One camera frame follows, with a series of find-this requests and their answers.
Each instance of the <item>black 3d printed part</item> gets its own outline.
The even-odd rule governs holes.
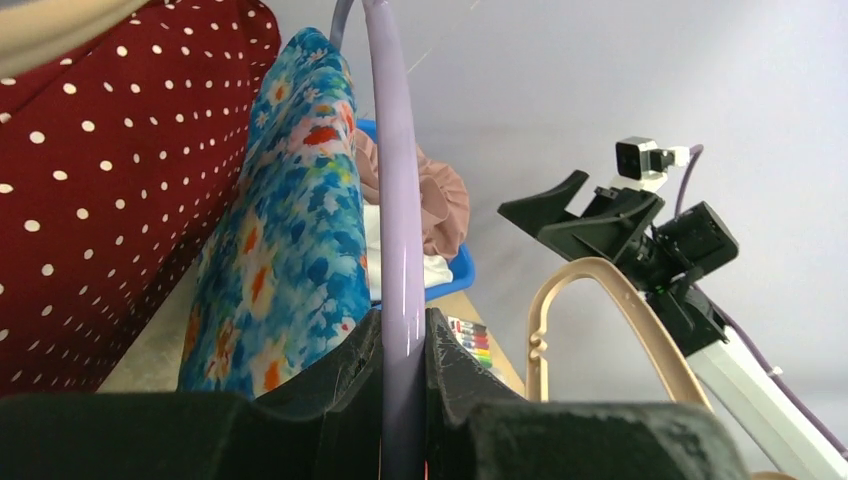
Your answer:
[[[617,148],[623,149],[619,159],[630,158],[633,165],[651,153],[636,143]],[[502,204],[498,213],[566,260],[601,257],[615,264],[645,292],[684,356],[725,340],[724,317],[692,288],[739,253],[718,215],[701,202],[654,227],[665,202],[654,193],[629,188],[596,188],[582,215],[566,212],[587,178],[577,170],[547,192]]]
[[[742,480],[712,414],[674,404],[533,404],[427,311],[432,480]],[[372,311],[277,390],[22,395],[0,400],[0,478],[378,478],[382,348]]]

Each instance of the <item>pink fabric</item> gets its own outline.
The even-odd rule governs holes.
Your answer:
[[[380,203],[377,174],[377,145],[367,133],[357,130],[356,168],[362,181],[365,201]],[[459,174],[445,163],[435,162],[418,148],[418,175],[421,189],[421,232],[426,255],[456,257],[468,233],[471,206],[468,190]]]

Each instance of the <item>blue plastic basket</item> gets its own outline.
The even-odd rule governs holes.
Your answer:
[[[356,126],[367,133],[374,142],[377,141],[376,122],[360,119],[357,120]],[[474,283],[474,276],[476,275],[474,260],[471,259],[471,252],[468,251],[468,247],[464,243],[459,246],[459,254],[450,261],[448,268],[453,272],[453,281],[425,289],[424,298],[428,302],[460,290],[465,290]]]

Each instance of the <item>red polka dot fabric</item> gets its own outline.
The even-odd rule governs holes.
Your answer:
[[[0,79],[0,395],[109,374],[233,198],[279,49],[256,0],[159,0]]]

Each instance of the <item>camera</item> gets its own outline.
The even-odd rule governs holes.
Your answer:
[[[619,175],[642,180],[651,173],[665,172],[675,163],[675,152],[659,148],[650,138],[628,137],[615,144],[615,160]]]

